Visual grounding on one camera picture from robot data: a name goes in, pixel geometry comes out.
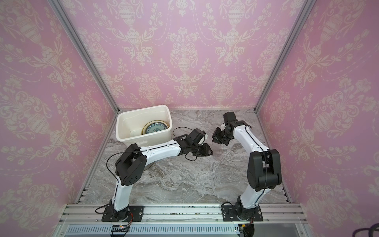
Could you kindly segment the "beige plate brown rim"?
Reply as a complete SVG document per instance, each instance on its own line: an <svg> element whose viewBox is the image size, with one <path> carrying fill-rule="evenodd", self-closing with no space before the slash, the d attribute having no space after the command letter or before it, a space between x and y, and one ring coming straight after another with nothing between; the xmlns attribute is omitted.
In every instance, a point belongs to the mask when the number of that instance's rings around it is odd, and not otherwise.
<svg viewBox="0 0 379 237"><path fill-rule="evenodd" d="M160 132L168 128L169 128L169 125L166 122L162 120L153 120L144 126L141 134L145 135L145 134Z"/></svg>

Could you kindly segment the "small blue patterned plate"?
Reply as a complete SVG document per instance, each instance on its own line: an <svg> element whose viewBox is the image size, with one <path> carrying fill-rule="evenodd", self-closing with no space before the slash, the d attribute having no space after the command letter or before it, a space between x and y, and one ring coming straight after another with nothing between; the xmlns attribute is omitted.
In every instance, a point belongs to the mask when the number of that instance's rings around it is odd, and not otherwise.
<svg viewBox="0 0 379 237"><path fill-rule="evenodd" d="M159 122L159 121L152 122L151 124L147 125L145 129L145 133L150 134L150 133L155 133L155 132L159 132L166 129L168 129L168 126L165 123Z"/></svg>

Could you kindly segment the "clear glass plate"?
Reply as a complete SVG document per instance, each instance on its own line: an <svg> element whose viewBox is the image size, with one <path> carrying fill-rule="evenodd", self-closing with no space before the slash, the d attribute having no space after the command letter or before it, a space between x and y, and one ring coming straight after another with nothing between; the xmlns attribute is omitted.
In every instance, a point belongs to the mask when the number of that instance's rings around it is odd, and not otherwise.
<svg viewBox="0 0 379 237"><path fill-rule="evenodd" d="M145 166L144 171L148 170L152 165L153 165L153 163L148 164L147 166Z"/></svg>

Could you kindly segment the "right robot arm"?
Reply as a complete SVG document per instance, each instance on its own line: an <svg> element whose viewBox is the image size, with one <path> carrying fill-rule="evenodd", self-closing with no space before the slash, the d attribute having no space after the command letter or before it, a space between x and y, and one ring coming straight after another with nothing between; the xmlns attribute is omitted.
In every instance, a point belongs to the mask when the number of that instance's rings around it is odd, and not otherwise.
<svg viewBox="0 0 379 237"><path fill-rule="evenodd" d="M264 195L282 184L280 154L276 149L264 145L245 121L232 118L231 115L225 114L224 123L215 129L212 141L228 146L235 139L249 155L248 186L235 204L237 216L241 220L247 220L260 211L259 202Z"/></svg>

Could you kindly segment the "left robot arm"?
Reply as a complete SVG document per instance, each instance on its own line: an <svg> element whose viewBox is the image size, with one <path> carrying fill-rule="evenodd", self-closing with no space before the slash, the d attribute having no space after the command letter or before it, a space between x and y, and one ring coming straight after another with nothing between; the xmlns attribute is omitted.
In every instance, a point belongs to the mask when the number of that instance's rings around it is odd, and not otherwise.
<svg viewBox="0 0 379 237"><path fill-rule="evenodd" d="M140 180L147 165L165 158L192 154L192 156L209 157L213 155L209 144L204 143L204 136L191 139L189 136L176 137L161 144L140 147L130 145L115 163L116 186L112 199L106 205L102 216L103 222L139 221L138 212L143 211L140 206L132 211L129 199L133 185Z"/></svg>

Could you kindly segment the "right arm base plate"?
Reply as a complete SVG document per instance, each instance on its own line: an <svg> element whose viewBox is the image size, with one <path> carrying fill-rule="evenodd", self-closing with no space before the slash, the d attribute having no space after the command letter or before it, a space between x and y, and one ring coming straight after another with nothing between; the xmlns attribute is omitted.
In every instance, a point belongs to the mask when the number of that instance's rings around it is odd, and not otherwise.
<svg viewBox="0 0 379 237"><path fill-rule="evenodd" d="M245 209L243 207L235 207L233 205L222 205L220 209L225 222L262 222L264 220L260 207Z"/></svg>

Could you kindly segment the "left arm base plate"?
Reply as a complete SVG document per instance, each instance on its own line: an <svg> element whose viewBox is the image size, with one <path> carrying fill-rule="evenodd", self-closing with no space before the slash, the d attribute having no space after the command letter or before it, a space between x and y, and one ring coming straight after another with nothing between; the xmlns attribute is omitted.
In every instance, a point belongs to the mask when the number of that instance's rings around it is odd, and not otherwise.
<svg viewBox="0 0 379 237"><path fill-rule="evenodd" d="M144 206L128 206L121 211L115 211L113 206L107 206L103 213L102 222L141 222L144 214Z"/></svg>

